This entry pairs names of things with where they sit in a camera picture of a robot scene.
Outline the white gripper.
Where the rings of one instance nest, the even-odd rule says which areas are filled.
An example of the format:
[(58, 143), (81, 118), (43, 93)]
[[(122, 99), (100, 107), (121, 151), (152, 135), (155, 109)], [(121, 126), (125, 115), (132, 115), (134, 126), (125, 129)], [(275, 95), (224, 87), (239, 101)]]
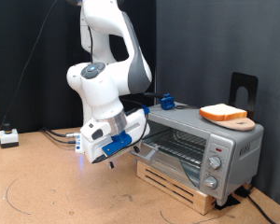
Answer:
[[(128, 114), (121, 110), (115, 117), (108, 119), (92, 118), (86, 122), (81, 131), (81, 144), (87, 159), (91, 163), (110, 161), (126, 148), (137, 144), (149, 134), (147, 124), (149, 109), (146, 106), (134, 109)], [(133, 146), (135, 153), (140, 153), (139, 146)], [(112, 161), (107, 164), (114, 169)]]

